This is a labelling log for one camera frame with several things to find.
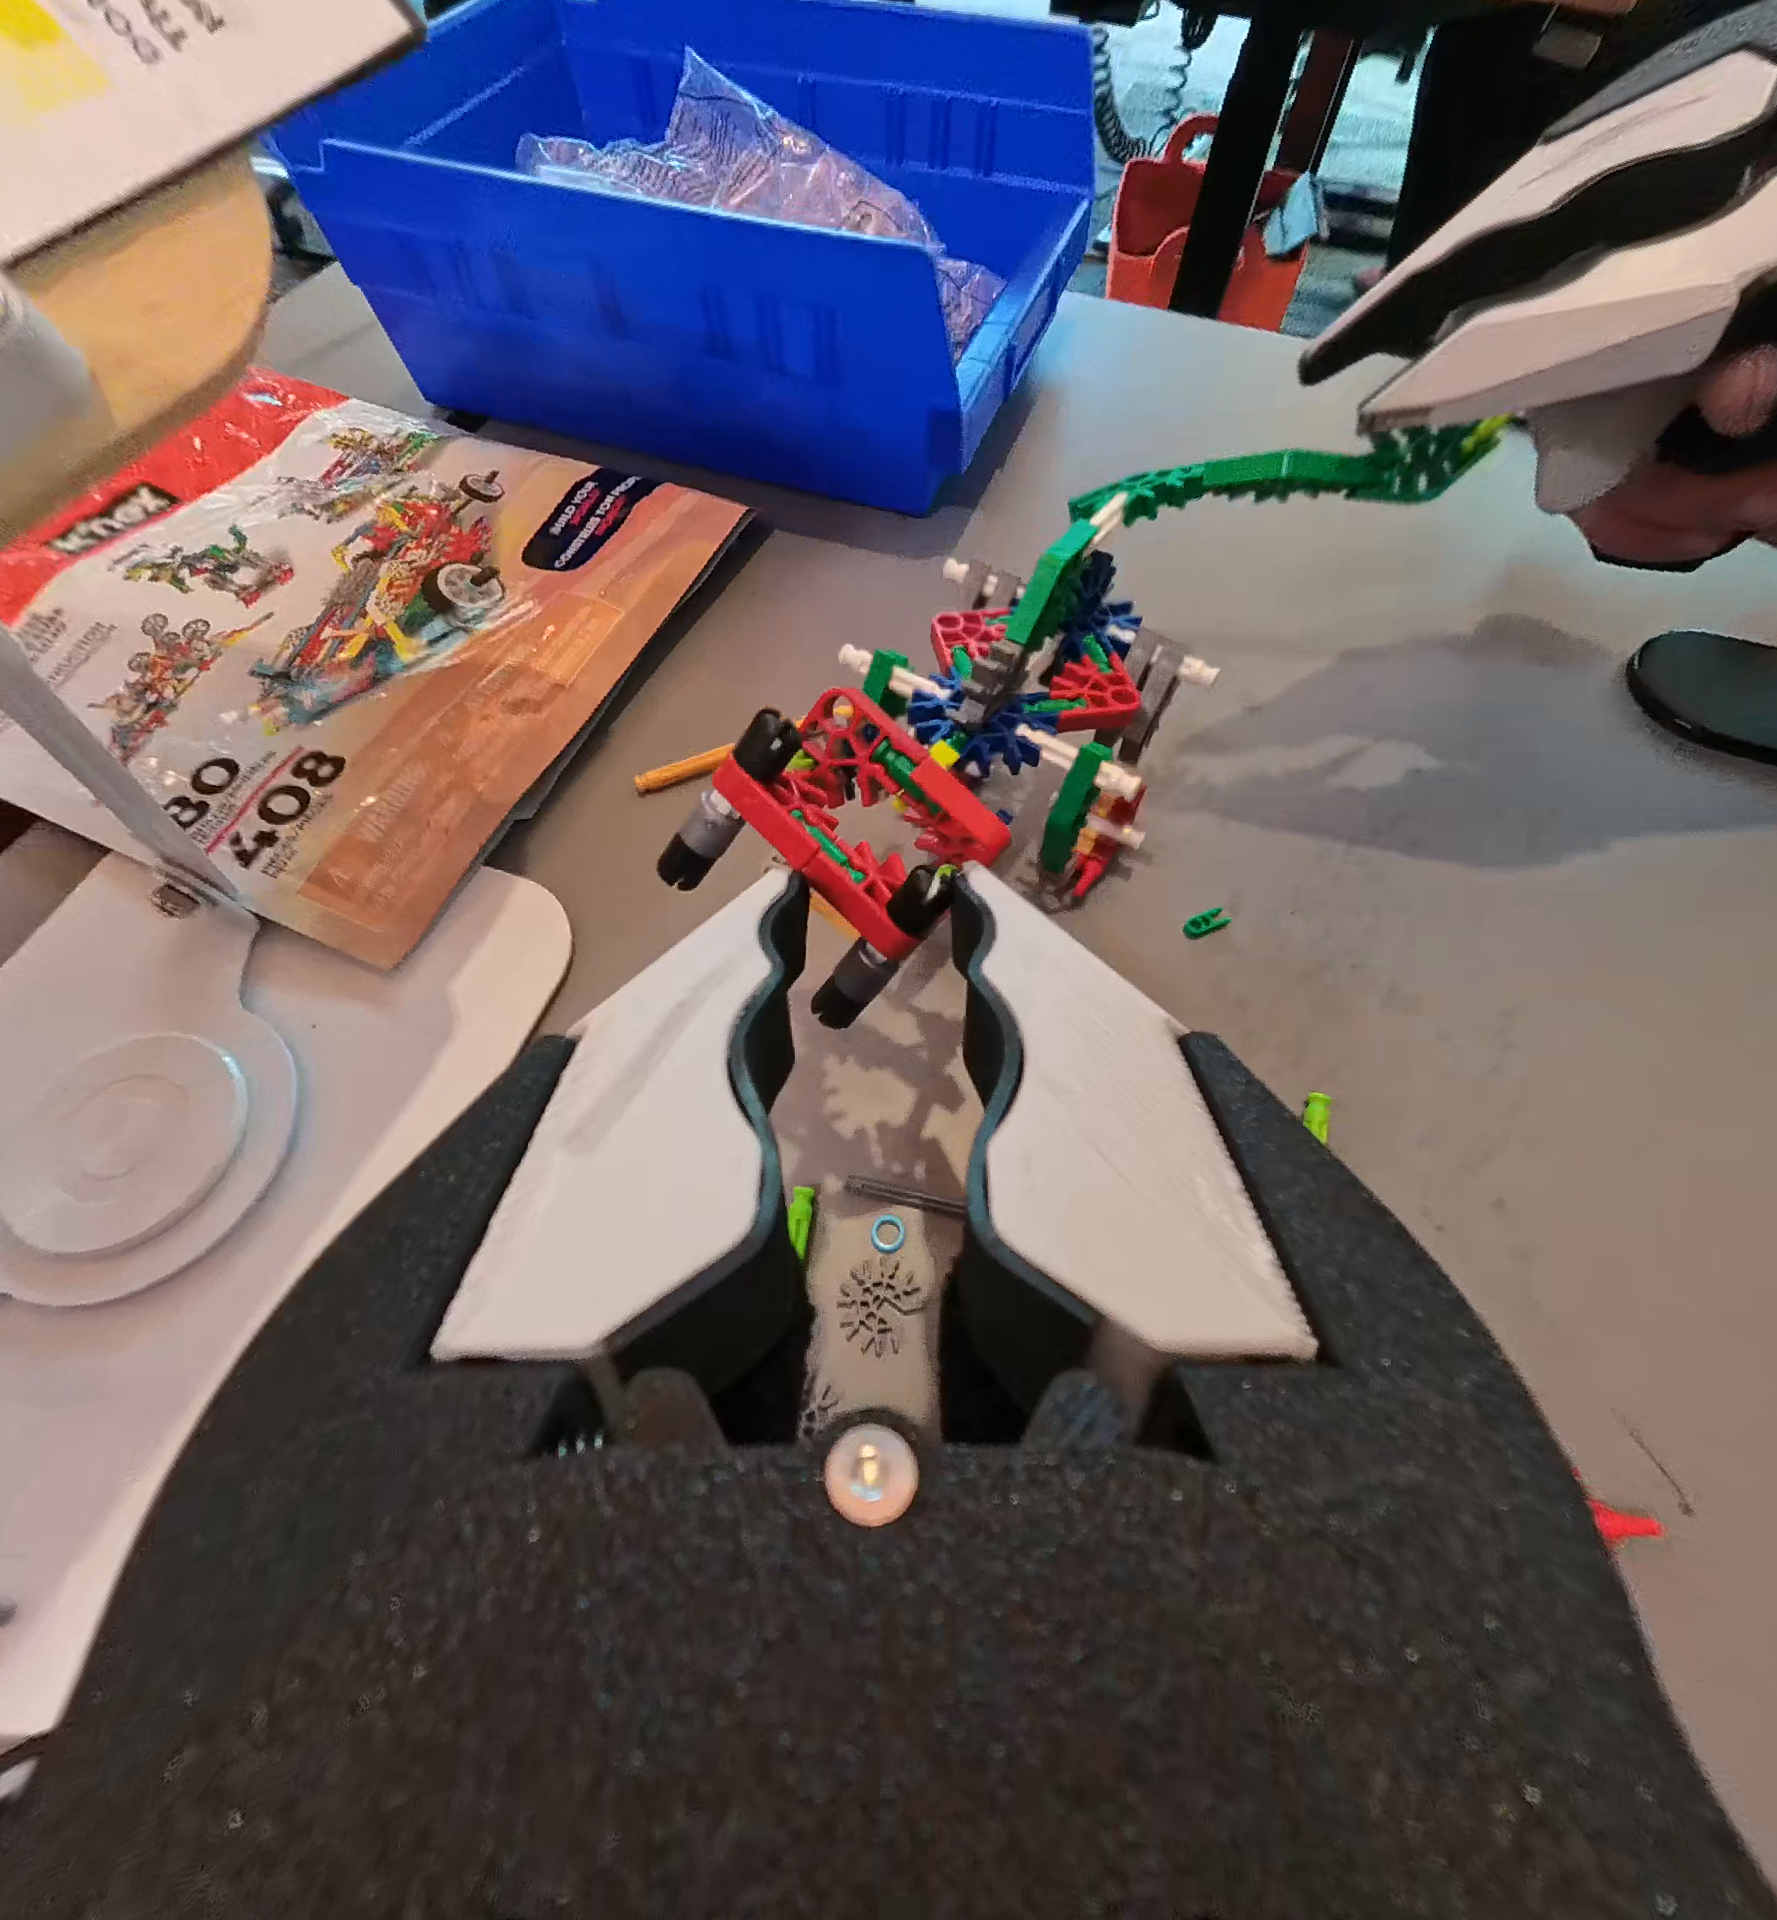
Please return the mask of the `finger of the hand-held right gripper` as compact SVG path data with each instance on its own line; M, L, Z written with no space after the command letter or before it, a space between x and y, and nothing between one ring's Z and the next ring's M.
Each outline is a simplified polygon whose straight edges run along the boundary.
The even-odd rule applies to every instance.
M1537 414L1683 380L1777 338L1777 170L1691 226L1456 312L1358 409L1365 433Z
M1777 142L1777 49L1741 42L1537 142L1300 357L1322 385L1726 210Z

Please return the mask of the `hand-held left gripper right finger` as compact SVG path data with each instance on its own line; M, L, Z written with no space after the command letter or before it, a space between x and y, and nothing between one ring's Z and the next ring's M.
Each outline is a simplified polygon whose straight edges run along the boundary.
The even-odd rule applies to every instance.
M989 869L963 871L952 932L972 1253L1166 1361L1312 1361L1184 1024Z

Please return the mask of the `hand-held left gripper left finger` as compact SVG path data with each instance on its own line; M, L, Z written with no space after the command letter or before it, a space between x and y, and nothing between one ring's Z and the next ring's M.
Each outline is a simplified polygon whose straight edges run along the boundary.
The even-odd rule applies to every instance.
M773 1107L804 924L804 881L773 869L570 1031L433 1358L620 1354L712 1283L791 1283Z

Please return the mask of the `colourful construction toy model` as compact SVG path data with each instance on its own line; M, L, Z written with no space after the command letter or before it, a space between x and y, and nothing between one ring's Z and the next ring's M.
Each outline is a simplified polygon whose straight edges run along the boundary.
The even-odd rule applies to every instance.
M1353 449L1277 448L1172 465L1078 493L1025 576L948 563L963 609L929 622L929 657L841 648L849 681L791 717L757 709L658 862L695 890L744 831L839 916L851 945L811 1001L830 1030L860 1018L952 915L963 871L992 868L1014 823L997 775L1052 778L1037 866L1087 898L1143 841L1141 756L1176 693L1219 667L1117 598L1117 537L1201 501L1333 497L1424 505L1480 465L1508 417L1367 433Z

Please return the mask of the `red corner connector assembly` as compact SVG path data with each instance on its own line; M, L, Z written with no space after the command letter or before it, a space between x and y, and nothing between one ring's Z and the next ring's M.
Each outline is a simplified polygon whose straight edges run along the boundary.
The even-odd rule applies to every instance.
M1658 1515L1616 1507L1598 1498L1598 1494L1581 1480L1581 1476L1572 1478L1598 1534L1610 1550L1619 1550L1634 1540L1669 1538L1669 1525Z

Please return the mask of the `person's right hand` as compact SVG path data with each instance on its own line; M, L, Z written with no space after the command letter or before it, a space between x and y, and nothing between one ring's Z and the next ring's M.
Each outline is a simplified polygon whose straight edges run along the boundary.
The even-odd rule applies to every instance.
M1696 406L1726 437L1747 437L1777 414L1777 344L1712 367ZM1713 476L1644 463L1570 515L1598 558L1628 566L1693 566L1741 541L1777 549L1777 461Z

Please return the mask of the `small dark grey connector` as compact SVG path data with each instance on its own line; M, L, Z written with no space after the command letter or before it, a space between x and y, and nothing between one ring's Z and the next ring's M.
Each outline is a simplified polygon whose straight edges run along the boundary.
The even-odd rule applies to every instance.
M887 1255L849 1267L833 1295L836 1330L857 1354L871 1361L897 1356L912 1325L919 1325L924 1307L924 1276L909 1262Z

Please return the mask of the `black flat disc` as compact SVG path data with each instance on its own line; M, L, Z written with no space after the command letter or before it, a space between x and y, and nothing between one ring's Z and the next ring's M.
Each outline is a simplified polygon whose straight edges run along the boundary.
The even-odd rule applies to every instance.
M1626 662L1644 714L1713 753L1777 769L1777 644L1744 636L1650 636Z

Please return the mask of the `printed toy packaging bag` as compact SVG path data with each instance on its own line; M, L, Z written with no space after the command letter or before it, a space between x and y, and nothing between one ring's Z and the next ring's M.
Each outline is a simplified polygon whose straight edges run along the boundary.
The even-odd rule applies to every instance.
M394 967L749 519L253 367L3 549L0 620L256 915Z

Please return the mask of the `clear plastic wrap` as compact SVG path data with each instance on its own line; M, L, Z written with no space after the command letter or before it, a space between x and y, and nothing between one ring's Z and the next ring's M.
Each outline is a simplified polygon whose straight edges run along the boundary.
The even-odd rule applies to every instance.
M992 267L948 251L899 187L724 76L695 47L684 49L662 138L599 144L529 131L517 144L517 170L557 186L914 244L931 267L955 360L1006 289Z

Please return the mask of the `blue storage bin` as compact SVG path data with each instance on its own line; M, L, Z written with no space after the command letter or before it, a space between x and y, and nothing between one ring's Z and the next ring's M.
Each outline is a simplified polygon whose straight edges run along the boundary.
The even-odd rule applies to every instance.
M689 51L1002 279L963 349L914 244L518 171L527 132L660 136ZM1091 55L914 4L465 4L269 140L435 405L924 515L1086 251Z

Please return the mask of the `white and blue document stand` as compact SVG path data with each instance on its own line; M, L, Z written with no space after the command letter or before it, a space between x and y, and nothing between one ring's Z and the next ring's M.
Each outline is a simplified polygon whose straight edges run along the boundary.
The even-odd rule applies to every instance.
M274 239L247 144L22 255L10 279L78 347L91 440L144 446L247 370L266 321Z

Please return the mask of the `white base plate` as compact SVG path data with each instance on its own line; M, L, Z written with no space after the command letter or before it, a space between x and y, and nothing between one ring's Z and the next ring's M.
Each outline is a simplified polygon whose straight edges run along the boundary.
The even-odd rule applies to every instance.
M470 877L373 971L233 910L172 918L102 857L0 959L0 1162L91 1053L182 1034L249 1113L206 1196L144 1243L49 1259L0 1212L0 1746L58 1723L206 1406L337 1234L508 1068L563 982L538 884Z

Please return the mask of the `black post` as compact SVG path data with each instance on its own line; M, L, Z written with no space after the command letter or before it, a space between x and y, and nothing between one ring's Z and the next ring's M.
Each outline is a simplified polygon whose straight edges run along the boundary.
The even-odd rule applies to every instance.
M1170 307L1217 318L1277 144L1288 142L1291 171L1318 165L1356 74L1364 26L1356 4L1341 1L1215 1L1206 9L1246 21L1246 39L1212 131Z

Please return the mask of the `clear suction cup mount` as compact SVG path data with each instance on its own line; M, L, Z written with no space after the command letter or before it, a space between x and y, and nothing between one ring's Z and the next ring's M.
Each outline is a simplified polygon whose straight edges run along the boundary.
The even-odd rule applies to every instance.
M30 1248L123 1255L189 1216L236 1161L247 1070L184 1031L87 1053L0 1144L0 1220Z

